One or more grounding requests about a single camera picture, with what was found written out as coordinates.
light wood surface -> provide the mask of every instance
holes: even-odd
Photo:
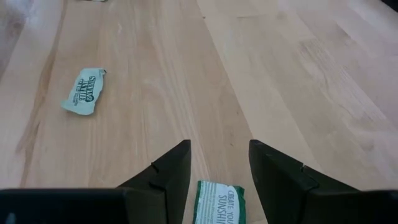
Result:
[[[61,109],[103,67],[92,116]],[[398,14],[379,0],[0,0],[0,188],[114,187],[192,140],[246,189],[259,139],[353,187],[398,188]]]

wooden floor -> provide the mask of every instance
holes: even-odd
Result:
[[[66,112],[103,67],[92,116]],[[114,187],[192,140],[246,189],[259,139],[359,189],[398,188],[398,13],[379,0],[0,0],[0,188]]]

green wrapper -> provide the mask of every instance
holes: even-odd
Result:
[[[244,189],[198,181],[194,224],[246,224]]]
[[[85,68],[75,80],[69,98],[61,103],[63,109],[80,115],[94,112],[95,102],[104,85],[103,68]]]

wood grain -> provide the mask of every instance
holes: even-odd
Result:
[[[398,14],[378,0],[0,0],[0,187],[114,187],[192,140],[242,185],[259,139],[359,189],[398,188]],[[92,116],[61,109],[107,70]]]

